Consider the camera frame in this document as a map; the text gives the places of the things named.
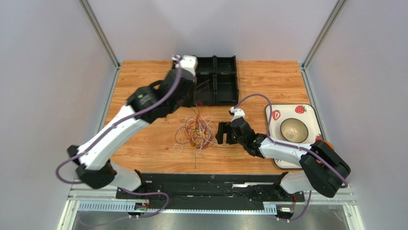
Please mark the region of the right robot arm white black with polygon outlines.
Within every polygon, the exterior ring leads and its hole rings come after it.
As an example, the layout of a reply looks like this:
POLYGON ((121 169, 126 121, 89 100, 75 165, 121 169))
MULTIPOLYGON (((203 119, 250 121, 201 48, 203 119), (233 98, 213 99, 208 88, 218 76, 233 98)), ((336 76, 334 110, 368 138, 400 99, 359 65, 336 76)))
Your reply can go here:
POLYGON ((255 133, 242 117, 219 122, 216 140, 218 144, 239 144, 254 157, 279 159, 301 167, 299 172, 283 173, 276 182, 289 194, 314 190, 333 198, 340 189, 348 187, 349 165, 324 140, 312 144, 274 140, 266 134, 255 133))

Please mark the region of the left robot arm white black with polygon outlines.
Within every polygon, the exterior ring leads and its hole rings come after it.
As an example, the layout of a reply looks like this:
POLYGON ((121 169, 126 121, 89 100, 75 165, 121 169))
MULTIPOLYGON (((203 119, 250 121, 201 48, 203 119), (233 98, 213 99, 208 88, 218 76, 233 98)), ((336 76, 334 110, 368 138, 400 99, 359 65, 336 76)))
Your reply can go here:
POLYGON ((134 191, 142 185, 136 170, 128 170, 111 161, 111 156, 134 134, 180 107, 195 106, 195 69, 171 69, 163 80, 143 86, 127 99, 117 115, 89 142, 70 146, 76 157, 76 173, 82 183, 93 189, 113 185, 134 191))

